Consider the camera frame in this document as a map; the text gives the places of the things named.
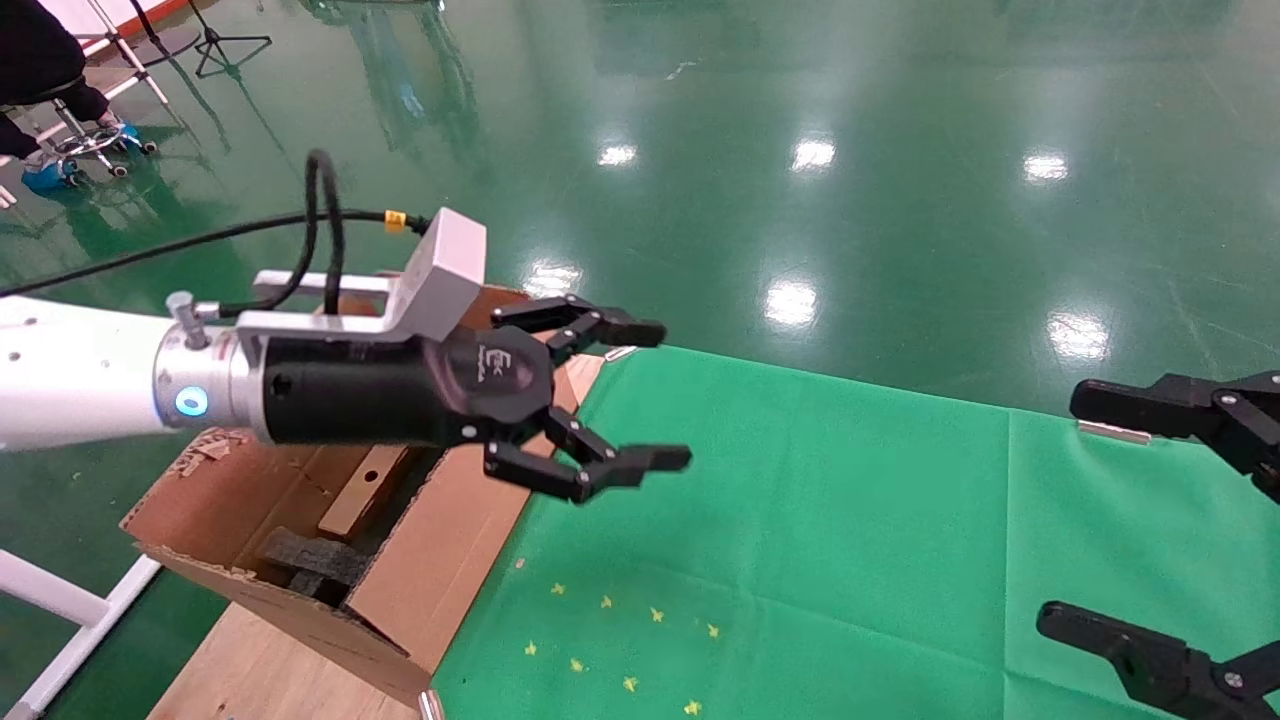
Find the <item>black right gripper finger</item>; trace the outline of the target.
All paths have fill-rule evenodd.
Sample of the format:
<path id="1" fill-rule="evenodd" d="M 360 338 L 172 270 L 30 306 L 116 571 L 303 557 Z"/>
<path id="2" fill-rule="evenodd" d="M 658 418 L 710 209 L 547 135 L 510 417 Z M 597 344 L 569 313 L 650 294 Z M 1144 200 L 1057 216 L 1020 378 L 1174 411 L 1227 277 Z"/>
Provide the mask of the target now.
<path id="1" fill-rule="evenodd" d="M 1108 661 L 1130 700 L 1180 719 L 1276 719 L 1276 641 L 1219 662 L 1185 641 L 1060 601 L 1036 619 L 1043 637 Z"/>
<path id="2" fill-rule="evenodd" d="M 1166 374 L 1149 387 L 1097 379 L 1076 384 L 1069 405 L 1083 421 L 1172 439 L 1193 438 L 1279 500 L 1279 374 L 1235 380 Z"/>

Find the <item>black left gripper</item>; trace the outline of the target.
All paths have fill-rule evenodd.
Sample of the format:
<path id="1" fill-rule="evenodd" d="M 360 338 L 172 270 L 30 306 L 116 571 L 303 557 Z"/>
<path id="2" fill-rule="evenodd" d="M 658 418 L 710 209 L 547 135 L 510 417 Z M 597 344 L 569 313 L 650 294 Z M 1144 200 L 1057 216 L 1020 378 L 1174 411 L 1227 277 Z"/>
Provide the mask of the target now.
<path id="1" fill-rule="evenodd" d="M 485 442 L 486 477 L 571 503 L 637 488 L 650 473 L 689 468 L 686 445 L 617 447 L 550 405 L 554 365 L 594 345 L 658 347 L 664 324 L 577 295 L 499 306 L 490 322 L 502 328 L 457 327 L 442 341 L 269 341 L 266 437 L 276 445 Z M 531 336 L 538 333 L 547 334 L 544 342 Z"/>

